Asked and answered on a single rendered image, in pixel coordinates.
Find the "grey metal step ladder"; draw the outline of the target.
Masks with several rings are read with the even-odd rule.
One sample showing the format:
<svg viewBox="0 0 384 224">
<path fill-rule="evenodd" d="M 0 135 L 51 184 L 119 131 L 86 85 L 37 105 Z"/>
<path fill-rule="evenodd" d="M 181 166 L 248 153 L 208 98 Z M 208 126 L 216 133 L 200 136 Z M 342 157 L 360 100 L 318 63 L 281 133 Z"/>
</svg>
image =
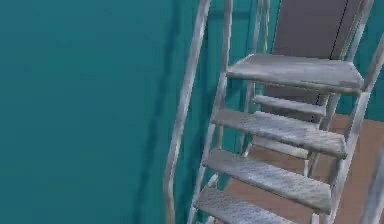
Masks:
<svg viewBox="0 0 384 224">
<path fill-rule="evenodd" d="M 384 66 L 384 35 L 367 74 L 353 63 L 374 2 L 361 1 L 336 59 L 262 50 L 230 63 L 233 0 L 225 0 L 222 67 L 188 218 L 178 223 L 175 168 L 211 4 L 200 0 L 163 177 L 166 224 L 294 224 L 218 189 L 222 175 L 311 208 L 311 224 L 334 224 Z"/>
</svg>

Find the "grey-brown room door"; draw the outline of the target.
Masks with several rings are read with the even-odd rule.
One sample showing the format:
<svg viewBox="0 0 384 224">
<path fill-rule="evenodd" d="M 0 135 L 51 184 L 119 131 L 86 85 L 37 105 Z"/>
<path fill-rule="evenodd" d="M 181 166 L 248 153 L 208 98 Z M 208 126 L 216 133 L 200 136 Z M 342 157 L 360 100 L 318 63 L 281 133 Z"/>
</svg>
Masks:
<svg viewBox="0 0 384 224">
<path fill-rule="evenodd" d="M 281 0 L 272 54 L 336 59 L 362 0 Z M 320 105 L 325 96 L 304 89 L 268 85 L 271 97 Z M 317 122 L 319 116 L 262 106 L 263 112 Z"/>
</svg>

